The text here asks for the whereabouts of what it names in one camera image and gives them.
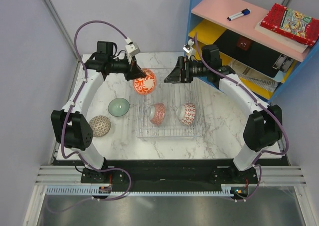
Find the white wire dish rack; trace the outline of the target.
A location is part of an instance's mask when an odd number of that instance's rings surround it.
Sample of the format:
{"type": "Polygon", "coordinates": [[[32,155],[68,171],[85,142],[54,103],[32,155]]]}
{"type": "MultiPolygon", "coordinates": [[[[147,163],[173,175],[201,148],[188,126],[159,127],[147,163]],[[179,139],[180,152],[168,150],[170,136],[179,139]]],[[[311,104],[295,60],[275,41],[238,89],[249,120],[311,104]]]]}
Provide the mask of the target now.
{"type": "Polygon", "coordinates": [[[154,91],[137,97],[136,136],[142,139],[186,139],[202,135],[201,103],[197,81],[187,84],[165,83],[164,79],[171,72],[169,68],[152,68],[157,79],[154,91]],[[156,126],[151,123],[151,107],[162,103],[165,107],[163,122],[156,126]],[[183,124],[177,116],[178,108],[184,104],[195,105],[195,117],[190,125],[183,124]]]}

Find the blue whiteboard marker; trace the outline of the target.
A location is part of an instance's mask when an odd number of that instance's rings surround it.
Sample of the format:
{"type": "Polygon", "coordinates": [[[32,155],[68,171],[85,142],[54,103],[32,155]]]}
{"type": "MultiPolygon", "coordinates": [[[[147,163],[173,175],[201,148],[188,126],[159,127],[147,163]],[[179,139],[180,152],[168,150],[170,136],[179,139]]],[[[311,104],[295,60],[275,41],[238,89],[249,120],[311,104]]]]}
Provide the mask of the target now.
{"type": "Polygon", "coordinates": [[[245,16],[245,15],[250,14],[250,12],[251,12],[251,11],[250,11],[248,8],[243,9],[242,11],[240,11],[240,12],[234,14],[234,15],[229,16],[229,17],[227,18],[227,20],[228,20],[228,21],[235,20],[235,19],[237,19],[237,18],[240,18],[240,17],[242,17],[242,16],[245,16]]]}

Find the blue triangle pattern bowl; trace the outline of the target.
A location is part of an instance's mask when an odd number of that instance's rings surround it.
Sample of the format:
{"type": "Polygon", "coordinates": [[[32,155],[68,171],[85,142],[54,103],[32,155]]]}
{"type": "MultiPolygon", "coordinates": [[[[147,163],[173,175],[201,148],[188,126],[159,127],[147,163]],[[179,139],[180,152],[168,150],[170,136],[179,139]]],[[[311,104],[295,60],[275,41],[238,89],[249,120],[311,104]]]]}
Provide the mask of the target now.
{"type": "Polygon", "coordinates": [[[195,120],[196,116],[195,105],[193,103],[186,103],[179,106],[176,110],[176,116],[182,124],[190,126],[195,120]]]}

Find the blue shelf unit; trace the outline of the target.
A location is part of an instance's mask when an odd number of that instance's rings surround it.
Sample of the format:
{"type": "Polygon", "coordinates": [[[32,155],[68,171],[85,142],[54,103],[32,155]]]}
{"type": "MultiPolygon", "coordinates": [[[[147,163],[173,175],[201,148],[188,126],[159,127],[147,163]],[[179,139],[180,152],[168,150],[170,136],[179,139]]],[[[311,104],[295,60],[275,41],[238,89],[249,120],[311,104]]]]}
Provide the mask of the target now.
{"type": "Polygon", "coordinates": [[[186,38],[197,34],[200,46],[219,47],[224,65],[237,60],[278,82],[277,89],[270,92],[244,81],[270,103],[297,85],[297,77],[319,59],[319,46],[299,53],[256,31],[255,26],[267,13],[267,9],[244,0],[190,0],[186,38]]]}

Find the black clipboard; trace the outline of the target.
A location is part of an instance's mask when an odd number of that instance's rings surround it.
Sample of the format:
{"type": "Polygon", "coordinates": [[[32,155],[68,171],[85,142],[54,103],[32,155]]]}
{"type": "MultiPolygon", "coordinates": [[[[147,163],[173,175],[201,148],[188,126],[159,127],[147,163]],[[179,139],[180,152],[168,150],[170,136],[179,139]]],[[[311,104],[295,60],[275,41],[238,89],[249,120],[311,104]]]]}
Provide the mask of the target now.
{"type": "Polygon", "coordinates": [[[233,31],[226,30],[214,44],[221,53],[270,78],[275,78],[279,71],[287,72],[294,63],[292,58],[255,41],[248,51],[239,49],[236,44],[240,36],[233,31]]]}

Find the brown lattice pattern bowl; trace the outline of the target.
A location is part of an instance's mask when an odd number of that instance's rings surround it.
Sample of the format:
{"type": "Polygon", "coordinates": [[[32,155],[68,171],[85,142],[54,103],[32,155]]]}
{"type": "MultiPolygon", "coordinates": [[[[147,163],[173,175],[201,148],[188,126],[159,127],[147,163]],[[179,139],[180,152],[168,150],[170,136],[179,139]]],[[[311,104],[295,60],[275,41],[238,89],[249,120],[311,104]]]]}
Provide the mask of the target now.
{"type": "Polygon", "coordinates": [[[111,129],[111,121],[108,117],[98,115],[89,121],[89,125],[93,131],[94,137],[102,137],[106,135],[111,129]]]}

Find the orange leaf pattern bowl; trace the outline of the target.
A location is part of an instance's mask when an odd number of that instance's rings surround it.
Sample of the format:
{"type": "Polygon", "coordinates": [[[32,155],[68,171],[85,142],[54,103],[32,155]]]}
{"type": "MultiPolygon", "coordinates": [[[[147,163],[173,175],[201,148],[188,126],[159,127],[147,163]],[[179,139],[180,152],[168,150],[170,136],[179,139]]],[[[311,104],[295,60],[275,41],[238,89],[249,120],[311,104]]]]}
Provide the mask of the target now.
{"type": "Polygon", "coordinates": [[[142,69],[146,77],[133,80],[133,89],[139,95],[151,94],[157,84],[156,75],[149,69],[142,69]]]}

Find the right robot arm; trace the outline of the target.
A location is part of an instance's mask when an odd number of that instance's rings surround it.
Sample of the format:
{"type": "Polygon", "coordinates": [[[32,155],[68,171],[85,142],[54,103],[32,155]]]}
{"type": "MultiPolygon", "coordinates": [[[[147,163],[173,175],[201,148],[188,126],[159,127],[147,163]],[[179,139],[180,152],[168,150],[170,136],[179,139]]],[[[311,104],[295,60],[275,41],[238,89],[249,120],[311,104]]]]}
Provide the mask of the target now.
{"type": "Polygon", "coordinates": [[[164,82],[191,83],[194,78],[205,77],[216,89],[233,98],[248,118],[243,133],[245,144],[233,159],[234,167],[228,170],[229,179],[239,183],[246,178],[246,170],[255,164],[260,154],[282,138],[282,110],[261,101],[230,66],[223,65],[216,45],[202,47],[200,61],[192,59],[195,50],[190,44],[183,49],[188,56],[178,57],[164,82]]]}

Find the grey book under red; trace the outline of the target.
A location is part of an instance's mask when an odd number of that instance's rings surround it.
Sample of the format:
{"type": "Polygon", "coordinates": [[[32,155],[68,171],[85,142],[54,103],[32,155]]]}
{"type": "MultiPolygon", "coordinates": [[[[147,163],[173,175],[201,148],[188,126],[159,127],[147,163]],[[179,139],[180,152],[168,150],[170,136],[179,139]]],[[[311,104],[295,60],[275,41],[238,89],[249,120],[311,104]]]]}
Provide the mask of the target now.
{"type": "Polygon", "coordinates": [[[290,39],[288,37],[285,37],[285,36],[282,36],[280,34],[277,34],[273,31],[270,31],[262,26],[260,26],[260,23],[257,23],[257,25],[255,26],[255,30],[272,38],[273,40],[287,46],[287,47],[290,47],[292,48],[293,50],[296,50],[297,52],[299,53],[303,53],[307,48],[308,46],[307,45],[304,45],[304,44],[301,44],[293,39],[290,39]]]}

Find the green ribbed bowl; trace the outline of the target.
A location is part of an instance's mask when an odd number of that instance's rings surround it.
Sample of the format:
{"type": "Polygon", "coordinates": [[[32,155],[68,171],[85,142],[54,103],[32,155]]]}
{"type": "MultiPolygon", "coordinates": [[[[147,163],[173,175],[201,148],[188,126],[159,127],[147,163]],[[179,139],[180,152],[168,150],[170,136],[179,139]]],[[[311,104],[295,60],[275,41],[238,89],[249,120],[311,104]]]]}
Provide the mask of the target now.
{"type": "Polygon", "coordinates": [[[125,98],[115,98],[108,105],[109,113],[114,117],[122,117],[129,111],[130,103],[125,98]]]}

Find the spiral notebook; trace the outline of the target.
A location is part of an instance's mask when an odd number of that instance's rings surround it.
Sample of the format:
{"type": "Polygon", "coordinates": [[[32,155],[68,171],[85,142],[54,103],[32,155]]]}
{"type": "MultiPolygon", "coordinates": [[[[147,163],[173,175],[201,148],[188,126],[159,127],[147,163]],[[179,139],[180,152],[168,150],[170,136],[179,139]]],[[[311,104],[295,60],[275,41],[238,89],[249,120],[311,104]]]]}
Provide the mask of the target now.
{"type": "Polygon", "coordinates": [[[278,82],[272,80],[266,75],[258,72],[255,69],[252,69],[239,61],[232,60],[229,63],[229,66],[236,72],[236,74],[247,81],[252,82],[253,84],[268,90],[270,92],[274,92],[278,86],[278,82]]]}

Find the brown cube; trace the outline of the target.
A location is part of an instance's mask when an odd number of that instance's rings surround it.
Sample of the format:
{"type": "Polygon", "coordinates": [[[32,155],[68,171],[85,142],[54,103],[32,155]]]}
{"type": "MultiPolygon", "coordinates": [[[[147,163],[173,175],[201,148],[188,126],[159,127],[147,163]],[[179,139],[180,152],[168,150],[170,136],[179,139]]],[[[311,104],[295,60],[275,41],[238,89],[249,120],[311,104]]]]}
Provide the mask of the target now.
{"type": "Polygon", "coordinates": [[[237,44],[236,46],[239,48],[239,49],[242,49],[244,51],[248,51],[249,48],[251,47],[253,41],[247,37],[244,37],[244,36],[240,36],[238,41],[237,41],[237,44]]]}

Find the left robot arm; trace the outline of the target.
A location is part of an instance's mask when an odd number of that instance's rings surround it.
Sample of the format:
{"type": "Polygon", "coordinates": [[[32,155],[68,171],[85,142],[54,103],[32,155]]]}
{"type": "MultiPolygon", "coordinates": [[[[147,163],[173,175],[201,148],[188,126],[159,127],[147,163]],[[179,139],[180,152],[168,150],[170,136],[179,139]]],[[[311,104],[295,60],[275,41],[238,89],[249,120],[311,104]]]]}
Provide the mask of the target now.
{"type": "Polygon", "coordinates": [[[56,141],[61,149],[68,148],[92,169],[92,177],[99,183],[106,182],[109,170],[104,167],[105,158],[94,146],[93,130],[86,120],[89,106],[106,77],[111,73],[121,73],[127,81],[145,78],[146,74],[137,64],[138,45],[126,40],[125,56],[114,56],[114,43],[99,41],[97,51],[84,63],[84,78],[71,98],[61,110],[51,113],[51,122],[56,141]]]}

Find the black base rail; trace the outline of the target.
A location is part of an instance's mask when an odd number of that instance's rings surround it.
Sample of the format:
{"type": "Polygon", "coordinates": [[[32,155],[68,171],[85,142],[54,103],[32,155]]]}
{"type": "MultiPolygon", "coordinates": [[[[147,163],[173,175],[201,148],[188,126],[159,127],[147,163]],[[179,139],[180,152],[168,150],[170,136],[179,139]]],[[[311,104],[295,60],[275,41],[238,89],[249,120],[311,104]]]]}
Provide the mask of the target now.
{"type": "Polygon", "coordinates": [[[222,184],[253,185],[256,170],[236,169],[231,159],[224,160],[108,160],[99,173],[82,170],[82,183],[110,183],[114,191],[130,192],[205,192],[219,191],[222,184]]]}

